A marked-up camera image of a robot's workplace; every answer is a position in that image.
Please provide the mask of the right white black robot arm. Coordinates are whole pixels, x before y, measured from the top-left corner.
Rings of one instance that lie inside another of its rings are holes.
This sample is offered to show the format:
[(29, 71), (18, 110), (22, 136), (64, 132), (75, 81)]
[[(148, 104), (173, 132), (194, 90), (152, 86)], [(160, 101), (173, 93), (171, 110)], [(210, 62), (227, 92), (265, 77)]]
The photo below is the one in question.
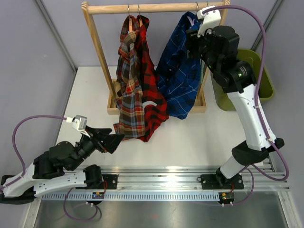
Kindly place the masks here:
[(239, 35), (232, 27), (216, 26), (203, 35), (191, 28), (186, 32), (190, 57), (199, 57), (213, 79), (227, 94), (239, 116), (246, 139), (232, 149), (231, 157), (214, 174), (215, 184), (227, 188), (247, 166), (262, 162), (284, 146), (272, 133), (262, 109), (252, 66), (238, 59)]

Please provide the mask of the mint green hanger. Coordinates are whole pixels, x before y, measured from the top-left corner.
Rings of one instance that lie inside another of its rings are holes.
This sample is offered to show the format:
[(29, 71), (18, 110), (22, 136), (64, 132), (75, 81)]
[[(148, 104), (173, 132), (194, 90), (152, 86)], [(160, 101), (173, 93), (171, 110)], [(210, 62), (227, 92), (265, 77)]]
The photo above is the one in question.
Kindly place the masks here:
[[(200, 27), (202, 26), (203, 21), (204, 21), (204, 17), (201, 19), (201, 24), (200, 24)], [(204, 70), (205, 64), (202, 62), (202, 60), (200, 60), (200, 66), (201, 66), (201, 72), (200, 72), (200, 84), (202, 84), (202, 82), (203, 82), (203, 78), (204, 78), (204, 74), (205, 74), (205, 71), (206, 71), (206, 70)]]

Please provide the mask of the lilac hanger of blue shirt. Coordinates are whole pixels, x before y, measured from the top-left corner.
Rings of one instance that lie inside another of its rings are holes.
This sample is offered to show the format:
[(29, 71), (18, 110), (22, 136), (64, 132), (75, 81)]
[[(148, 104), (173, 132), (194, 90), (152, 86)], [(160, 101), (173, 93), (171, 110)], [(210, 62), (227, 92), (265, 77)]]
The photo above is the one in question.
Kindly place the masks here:
[(187, 19), (188, 19), (191, 27), (194, 26), (194, 24), (196, 22), (198, 11), (199, 11), (199, 5), (196, 2), (196, 12), (195, 13), (187, 12)]

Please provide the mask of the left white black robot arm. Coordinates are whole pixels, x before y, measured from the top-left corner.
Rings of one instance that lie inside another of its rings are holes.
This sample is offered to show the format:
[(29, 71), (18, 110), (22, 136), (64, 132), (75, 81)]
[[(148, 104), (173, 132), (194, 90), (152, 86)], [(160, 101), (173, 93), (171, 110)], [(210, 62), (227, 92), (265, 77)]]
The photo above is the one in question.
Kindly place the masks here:
[(22, 205), (59, 190), (104, 188), (100, 166), (93, 164), (80, 171), (76, 169), (95, 151), (114, 153), (123, 139), (123, 134), (112, 134), (111, 129), (97, 129), (93, 134), (82, 135), (75, 144), (59, 142), (38, 156), (25, 174), (2, 177), (4, 189), (0, 202)]

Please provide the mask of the blue plaid shirt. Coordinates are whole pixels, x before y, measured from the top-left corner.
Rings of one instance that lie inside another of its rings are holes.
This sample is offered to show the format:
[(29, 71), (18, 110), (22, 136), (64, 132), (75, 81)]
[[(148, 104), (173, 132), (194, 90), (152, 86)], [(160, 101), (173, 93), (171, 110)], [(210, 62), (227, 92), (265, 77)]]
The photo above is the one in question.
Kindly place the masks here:
[(200, 59), (188, 58), (186, 31), (198, 30), (200, 23), (196, 19), (190, 26), (187, 12), (182, 15), (156, 68), (159, 75), (157, 83), (167, 102), (169, 116), (185, 119), (194, 106), (200, 84)]

